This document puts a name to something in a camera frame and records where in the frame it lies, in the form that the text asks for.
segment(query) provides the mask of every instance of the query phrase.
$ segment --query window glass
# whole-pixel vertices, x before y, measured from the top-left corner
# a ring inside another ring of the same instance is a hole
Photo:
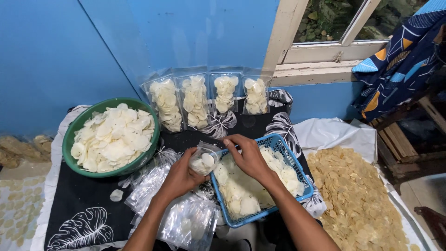
[[[309,0],[294,43],[339,41],[363,0]]]
[[[355,39],[387,39],[426,2],[427,0],[381,0]]]

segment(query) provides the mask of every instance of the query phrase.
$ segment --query hand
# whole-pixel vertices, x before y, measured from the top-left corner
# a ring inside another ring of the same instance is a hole
[[[266,164],[255,140],[240,134],[229,135],[221,138],[221,140],[234,157],[237,166],[261,184],[264,184],[276,174]],[[242,150],[241,154],[234,144],[239,145],[238,148]]]
[[[196,147],[187,149],[183,156],[172,165],[156,196],[163,197],[170,203],[210,179],[209,176],[199,175],[189,168],[189,159],[196,150]]]

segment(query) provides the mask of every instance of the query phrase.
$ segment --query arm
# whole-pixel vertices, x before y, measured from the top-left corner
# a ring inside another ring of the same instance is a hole
[[[339,251],[339,247],[315,219],[288,192],[277,174],[266,164],[257,142],[239,134],[223,137],[223,143],[237,166],[256,179],[273,198],[286,224],[291,239],[301,251]],[[242,149],[240,154],[235,144]]]
[[[163,185],[152,198],[149,208],[141,219],[135,232],[125,244],[123,251],[149,251],[157,237],[158,228],[167,206],[176,198],[185,195],[197,185],[209,180],[189,168],[189,159],[196,147],[187,149],[184,155],[170,168]]]

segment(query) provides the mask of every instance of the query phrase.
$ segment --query black tablecloth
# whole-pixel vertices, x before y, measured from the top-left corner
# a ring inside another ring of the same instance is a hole
[[[266,134],[279,133],[297,156],[305,174],[312,179],[305,157],[301,154],[288,113],[292,98],[288,93],[270,91],[270,113],[242,115],[243,100],[239,100],[240,112],[220,116],[212,114],[212,124],[202,131],[183,131],[176,134],[161,133],[165,148],[182,152],[197,146],[200,140],[217,143],[217,138],[241,134],[248,138],[260,138]],[[92,179],[72,171],[62,161],[60,175],[45,237],[45,250],[76,249],[128,239],[135,213],[124,204],[130,187],[122,188],[122,177]],[[109,196],[115,189],[124,192],[123,199],[113,202]],[[210,182],[200,187],[199,196],[214,200]]]

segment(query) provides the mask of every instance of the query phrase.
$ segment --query stack of plastic bags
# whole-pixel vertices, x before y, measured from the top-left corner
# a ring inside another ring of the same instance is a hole
[[[172,161],[155,158],[140,175],[131,181],[133,192],[126,199],[136,215],[132,224],[138,226],[150,202],[159,191],[170,171]],[[172,250],[206,251],[219,217],[220,207],[192,193],[175,199],[167,207],[158,230],[157,239],[169,244]]]

